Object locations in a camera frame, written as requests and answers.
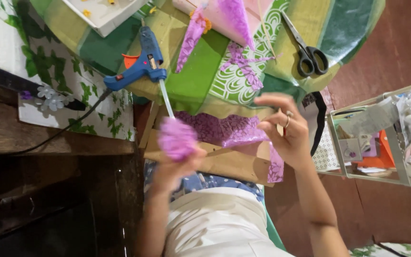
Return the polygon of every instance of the wooden floor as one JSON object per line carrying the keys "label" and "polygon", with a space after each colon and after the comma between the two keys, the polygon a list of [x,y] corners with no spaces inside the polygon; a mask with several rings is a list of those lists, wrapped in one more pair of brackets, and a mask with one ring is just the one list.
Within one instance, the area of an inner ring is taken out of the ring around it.
{"label": "wooden floor", "polygon": [[[373,33],[353,61],[328,85],[336,109],[411,85],[411,1],[387,0]],[[287,250],[311,255],[293,171],[266,190],[266,206]],[[411,243],[411,188],[364,180],[322,177],[348,247],[371,242]]]}

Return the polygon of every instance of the scissors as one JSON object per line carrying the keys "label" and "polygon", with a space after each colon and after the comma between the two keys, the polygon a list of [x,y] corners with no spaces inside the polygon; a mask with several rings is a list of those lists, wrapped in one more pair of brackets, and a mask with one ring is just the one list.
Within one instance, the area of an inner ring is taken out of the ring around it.
{"label": "scissors", "polygon": [[[282,11],[282,16],[299,44],[299,63],[297,64],[297,71],[299,74],[304,78],[312,75],[314,72],[318,75],[326,74],[329,69],[329,62],[326,55],[315,47],[307,46],[284,11]],[[323,69],[318,63],[318,59],[323,63]],[[308,67],[307,71],[304,70],[302,64],[305,64]]]}

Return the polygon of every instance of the orange trigger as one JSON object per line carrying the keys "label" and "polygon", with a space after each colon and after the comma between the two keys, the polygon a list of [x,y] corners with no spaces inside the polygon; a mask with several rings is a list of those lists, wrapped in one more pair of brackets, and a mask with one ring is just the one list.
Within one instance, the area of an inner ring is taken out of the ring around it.
{"label": "orange trigger", "polygon": [[125,67],[129,69],[129,67],[131,67],[137,61],[140,55],[130,56],[130,55],[122,54],[122,56],[124,57],[123,61],[125,62]]}

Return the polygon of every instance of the black scissor handle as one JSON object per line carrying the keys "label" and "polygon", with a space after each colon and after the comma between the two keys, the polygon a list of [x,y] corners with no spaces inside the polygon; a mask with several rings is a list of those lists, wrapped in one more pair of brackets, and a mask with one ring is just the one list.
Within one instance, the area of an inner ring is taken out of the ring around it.
{"label": "black scissor handle", "polygon": [[[321,50],[315,47],[311,47],[311,46],[307,47],[307,51],[312,57],[312,62],[313,62],[313,67],[315,68],[315,73],[318,75],[326,74],[329,69],[329,62],[328,62],[328,59],[326,58],[326,55]],[[320,59],[320,61],[323,63],[323,69],[321,69],[321,66],[318,64],[317,56]]]}
{"label": "black scissor handle", "polygon": [[[308,76],[312,75],[313,72],[315,71],[314,64],[312,60],[310,60],[310,57],[307,55],[307,53],[302,48],[297,53],[299,55],[299,62],[297,63],[297,71],[302,77],[307,78]],[[307,68],[309,70],[304,70],[304,68],[302,67],[302,64],[307,65]]]}

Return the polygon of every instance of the woman's left hand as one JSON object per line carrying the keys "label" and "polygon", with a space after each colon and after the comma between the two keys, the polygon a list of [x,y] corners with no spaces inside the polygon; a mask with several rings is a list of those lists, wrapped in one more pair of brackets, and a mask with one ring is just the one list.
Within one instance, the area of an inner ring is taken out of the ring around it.
{"label": "woman's left hand", "polygon": [[174,162],[163,155],[153,174],[151,190],[171,193],[179,188],[180,179],[196,172],[207,152],[199,147],[185,160]]}

